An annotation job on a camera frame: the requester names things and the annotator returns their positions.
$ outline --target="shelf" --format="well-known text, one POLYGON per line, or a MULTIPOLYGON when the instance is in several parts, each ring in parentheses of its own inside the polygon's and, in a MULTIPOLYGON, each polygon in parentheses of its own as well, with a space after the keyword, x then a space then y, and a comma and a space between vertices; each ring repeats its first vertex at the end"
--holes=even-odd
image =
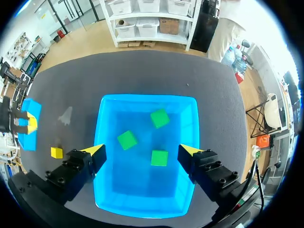
POLYGON ((140 12, 138 2, 135 3, 132 13, 110 16, 110 20, 118 20, 124 18, 139 18, 139 17, 159 17, 159 18, 174 18, 179 20, 193 21, 189 16, 182 16, 177 14, 168 13, 167 1, 161 0, 159 12, 140 12))
POLYGON ((180 30, 178 35, 172 35, 172 34, 164 34, 160 33, 159 29, 157 31, 157 34, 155 37, 141 37, 139 34, 139 31, 136 31, 135 37, 132 38, 119 38, 119 36, 116 38, 117 42, 123 42, 123 41, 136 41, 136 40, 145 40, 145 41, 163 41, 163 42, 170 42, 170 43, 178 43, 178 44, 187 44, 187 38, 185 36, 185 33, 180 30))

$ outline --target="white storage box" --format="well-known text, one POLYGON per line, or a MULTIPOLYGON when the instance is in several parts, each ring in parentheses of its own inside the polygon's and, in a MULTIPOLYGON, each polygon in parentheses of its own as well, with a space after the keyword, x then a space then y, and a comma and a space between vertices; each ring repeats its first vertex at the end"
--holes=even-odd
POLYGON ((115 29, 118 32, 119 38, 131 38, 135 37, 136 33, 136 20, 135 19, 129 19, 125 21, 127 25, 120 25, 116 24, 115 29))
POLYGON ((111 7, 113 15, 132 13, 134 0, 113 0, 108 5, 111 7))
POLYGON ((190 4, 190 2, 183 0, 168 0, 168 12, 187 16, 190 4))
POLYGON ((141 18, 136 23, 141 37, 155 37, 159 25, 160 20, 158 18, 141 18))
POLYGON ((161 0, 138 0, 140 12, 159 12, 161 0))

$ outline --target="blue bin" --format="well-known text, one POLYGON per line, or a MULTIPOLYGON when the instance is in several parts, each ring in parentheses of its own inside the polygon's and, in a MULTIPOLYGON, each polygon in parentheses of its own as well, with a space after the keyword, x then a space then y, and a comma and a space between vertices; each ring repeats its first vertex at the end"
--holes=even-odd
POLYGON ((187 213, 194 185, 177 160, 179 144, 199 147, 196 100, 172 95, 106 95, 94 145, 105 144, 107 161, 94 179, 96 205, 137 218, 187 213), (156 129, 150 114, 165 109, 170 122, 156 129), (123 150, 117 137, 130 130, 138 143, 123 150), (167 166, 151 166, 152 150, 169 153, 167 166))
MULTIPOLYGON (((21 111, 27 111, 31 113, 37 119, 37 123, 38 123, 40 117, 40 111, 41 111, 41 104, 37 103, 32 98, 26 98, 23 101, 21 111)), ((19 119, 19 125, 27 126, 28 121, 25 119, 19 119)), ((21 147, 25 151, 36 150, 36 138, 37 138, 37 131, 33 131, 31 134, 18 133, 18 141, 21 147)))

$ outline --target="green cube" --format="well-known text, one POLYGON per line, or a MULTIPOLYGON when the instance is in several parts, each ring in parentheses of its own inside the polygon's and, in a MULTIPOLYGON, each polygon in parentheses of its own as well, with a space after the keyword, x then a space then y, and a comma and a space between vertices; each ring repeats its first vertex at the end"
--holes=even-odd
POLYGON ((137 140, 131 131, 127 131, 117 137, 124 150, 128 150, 137 144, 137 140))
POLYGON ((163 127, 164 125, 168 124, 170 121, 164 109, 160 109, 154 113, 151 113, 150 116, 156 128, 163 127))
POLYGON ((168 152, 167 151, 152 151, 151 165, 167 166, 168 152))

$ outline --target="glass door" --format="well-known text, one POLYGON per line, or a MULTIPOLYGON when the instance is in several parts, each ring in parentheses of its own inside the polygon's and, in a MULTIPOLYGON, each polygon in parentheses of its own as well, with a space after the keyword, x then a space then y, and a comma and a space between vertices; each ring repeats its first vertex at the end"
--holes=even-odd
POLYGON ((41 24, 45 27, 52 39, 54 39, 58 35, 57 31, 60 29, 62 29, 65 33, 64 29, 60 24, 60 21, 56 17, 48 1, 44 1, 39 6, 39 8, 35 11, 35 15, 39 19, 41 24))
POLYGON ((86 30, 95 22, 105 19, 99 0, 72 0, 72 3, 86 30))
POLYGON ((81 28, 78 14, 72 0, 51 0, 53 7, 68 32, 81 28))

